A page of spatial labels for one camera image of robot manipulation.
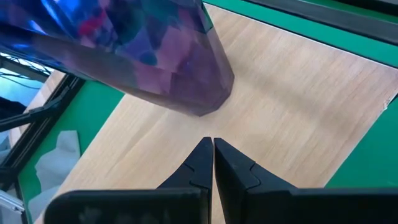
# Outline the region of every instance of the iridescent wrapping paper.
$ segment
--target iridescent wrapping paper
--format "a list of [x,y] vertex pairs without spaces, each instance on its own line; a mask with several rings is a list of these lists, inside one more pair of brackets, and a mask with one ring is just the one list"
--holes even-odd
[[234,75],[201,0],[3,0],[0,51],[203,115]]

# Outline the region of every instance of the light tan wooden board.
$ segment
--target light tan wooden board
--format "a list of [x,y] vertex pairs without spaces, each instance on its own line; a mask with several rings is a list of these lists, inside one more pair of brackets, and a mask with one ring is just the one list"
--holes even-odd
[[[236,76],[230,98],[198,118],[126,95],[59,193],[156,188],[203,136],[297,187],[322,187],[397,93],[393,68],[206,8]],[[223,223],[213,184],[213,223]]]
[[[44,105],[47,99],[50,97],[51,93],[55,90],[58,84],[61,82],[62,78],[65,76],[64,73],[59,71],[54,71],[48,77],[48,79],[44,82],[43,86],[33,98],[33,100],[26,107],[25,113],[31,109],[38,108]],[[24,131],[27,129],[29,124],[22,125],[17,128],[12,128],[8,134],[9,142],[11,147],[15,145],[15,143],[22,136]]]

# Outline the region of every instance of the black cable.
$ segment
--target black cable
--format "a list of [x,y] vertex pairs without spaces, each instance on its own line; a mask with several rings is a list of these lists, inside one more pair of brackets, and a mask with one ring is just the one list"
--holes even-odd
[[29,77],[26,77],[26,76],[23,76],[23,75],[14,75],[14,74],[10,74],[10,73],[0,72],[0,75],[23,78],[23,79],[26,79],[26,80],[34,80],[33,78],[29,78]]
[[45,66],[43,66],[41,64],[38,64],[38,63],[35,63],[35,62],[31,62],[31,61],[23,59],[23,58],[14,57],[14,56],[8,55],[8,54],[0,55],[0,57],[5,57],[5,58],[7,58],[9,60],[12,60],[13,62],[17,62],[17,63],[19,63],[19,64],[21,64],[23,66],[30,67],[31,69],[34,69],[34,70],[36,70],[38,72],[42,72],[42,73],[44,73],[46,75],[50,75],[51,74],[51,72]]
[[26,87],[26,88],[31,88],[31,89],[34,89],[34,90],[39,90],[39,89],[40,89],[40,88],[36,88],[36,87],[27,86],[27,85],[25,85],[25,84],[19,83],[19,82],[15,81],[15,80],[12,80],[12,79],[10,79],[10,78],[4,77],[4,76],[2,76],[2,75],[0,75],[0,78],[5,78],[6,80],[9,80],[9,81],[12,81],[12,82],[14,82],[14,83],[20,84],[21,86],[24,86],[24,87]]

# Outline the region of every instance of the green mat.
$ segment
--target green mat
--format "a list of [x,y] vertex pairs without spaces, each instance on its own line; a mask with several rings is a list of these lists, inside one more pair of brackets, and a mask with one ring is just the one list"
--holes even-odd
[[[308,1],[387,21],[398,21],[396,17],[358,9],[330,0]],[[398,67],[398,47],[396,46],[242,0],[207,0],[205,2]],[[84,85],[39,147],[37,153],[21,172],[19,181],[25,202],[40,193],[40,185],[35,175],[34,165],[42,154],[54,148],[58,133],[66,129],[78,130],[80,147],[84,151],[122,95],[122,93],[99,83],[88,82]],[[398,183],[398,175],[394,173],[394,168],[398,164],[398,152],[396,152],[398,142],[394,136],[394,130],[398,128],[398,120],[394,116],[395,114],[398,114],[398,102],[391,104],[376,121],[376,124],[332,177],[327,187],[383,187]]]
[[83,153],[122,96],[123,93],[120,91],[98,82],[87,81],[82,86],[49,135],[19,174],[19,184],[26,205],[41,190],[35,165],[43,154],[54,149],[60,131],[77,130],[80,149]]

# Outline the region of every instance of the wood grain surface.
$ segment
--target wood grain surface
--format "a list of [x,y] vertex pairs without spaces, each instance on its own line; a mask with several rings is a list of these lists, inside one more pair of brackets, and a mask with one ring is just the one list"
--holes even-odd
[[[124,96],[59,194],[154,189],[203,136],[224,138],[297,187],[322,187],[398,91],[393,68],[206,8],[236,76],[230,98],[199,118]],[[223,223],[213,189],[213,223]]]
[[[59,71],[53,71],[48,79],[44,82],[43,86],[39,90],[39,92],[35,95],[33,100],[26,107],[25,112],[28,112],[31,109],[38,108],[44,105],[47,99],[50,97],[51,93],[61,82],[62,78],[65,76],[64,73]],[[22,125],[17,128],[12,128],[8,134],[9,142],[11,147],[15,145],[18,139],[22,136],[24,131],[27,129],[29,124]]]

